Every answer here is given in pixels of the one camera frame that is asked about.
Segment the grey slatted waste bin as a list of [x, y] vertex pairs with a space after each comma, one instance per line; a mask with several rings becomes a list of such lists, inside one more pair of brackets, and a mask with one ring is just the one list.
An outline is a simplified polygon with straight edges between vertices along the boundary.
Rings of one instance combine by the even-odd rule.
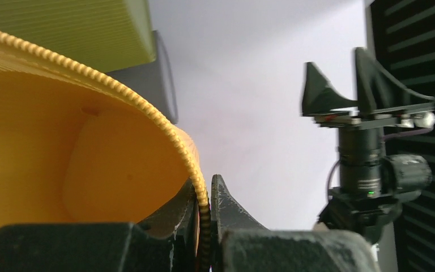
[[153, 31], [156, 59], [125, 69], [108, 72], [107, 75], [127, 85], [154, 105], [171, 123], [178, 123], [176, 90], [172, 67], [164, 40], [158, 31]]

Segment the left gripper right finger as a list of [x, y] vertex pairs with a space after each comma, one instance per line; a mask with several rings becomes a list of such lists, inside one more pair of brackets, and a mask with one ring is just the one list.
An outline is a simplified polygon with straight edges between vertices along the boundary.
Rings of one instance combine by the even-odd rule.
[[272, 231], [230, 194], [221, 175], [211, 185], [213, 271], [378, 271], [370, 245], [350, 231]]

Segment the yellow slatted bin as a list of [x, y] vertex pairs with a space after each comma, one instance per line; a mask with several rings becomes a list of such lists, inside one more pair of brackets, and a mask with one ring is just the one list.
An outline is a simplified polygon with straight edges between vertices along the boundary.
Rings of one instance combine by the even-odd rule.
[[186, 181], [193, 271], [209, 271], [210, 204], [189, 135], [112, 77], [0, 31], [0, 228], [139, 223]]

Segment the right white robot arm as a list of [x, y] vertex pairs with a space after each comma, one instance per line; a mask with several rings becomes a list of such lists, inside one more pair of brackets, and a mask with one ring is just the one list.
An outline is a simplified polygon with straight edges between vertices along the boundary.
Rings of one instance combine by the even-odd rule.
[[388, 140], [425, 134], [435, 124], [435, 99], [409, 89], [365, 48], [354, 49], [356, 100], [339, 94], [314, 62], [305, 64], [304, 117], [338, 131], [339, 185], [328, 187], [318, 222], [349, 230], [371, 244], [432, 182], [420, 155], [388, 155]]

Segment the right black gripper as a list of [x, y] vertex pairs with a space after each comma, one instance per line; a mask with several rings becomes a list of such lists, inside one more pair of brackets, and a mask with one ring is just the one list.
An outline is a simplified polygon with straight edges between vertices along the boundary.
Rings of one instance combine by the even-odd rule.
[[[421, 191], [432, 182], [420, 155], [387, 155], [391, 139], [429, 133], [435, 124], [433, 96], [413, 91], [392, 76], [365, 48], [354, 49], [357, 101], [341, 94], [314, 62], [305, 63], [301, 113], [322, 127], [338, 129], [339, 186], [327, 184], [330, 196], [395, 196]], [[369, 119], [335, 109], [358, 107]], [[385, 114], [391, 112], [409, 114]]]

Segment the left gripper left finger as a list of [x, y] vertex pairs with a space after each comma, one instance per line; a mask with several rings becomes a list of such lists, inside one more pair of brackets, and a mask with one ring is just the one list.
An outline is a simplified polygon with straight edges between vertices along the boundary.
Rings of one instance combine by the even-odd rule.
[[0, 228], [0, 271], [193, 271], [197, 203], [186, 181], [139, 223], [14, 224]]

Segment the olive green slatted bin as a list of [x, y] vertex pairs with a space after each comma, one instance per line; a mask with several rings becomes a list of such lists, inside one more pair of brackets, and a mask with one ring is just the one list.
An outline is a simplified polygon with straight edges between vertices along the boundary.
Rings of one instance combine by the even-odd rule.
[[0, 1], [0, 31], [103, 73], [156, 59], [147, 1]]

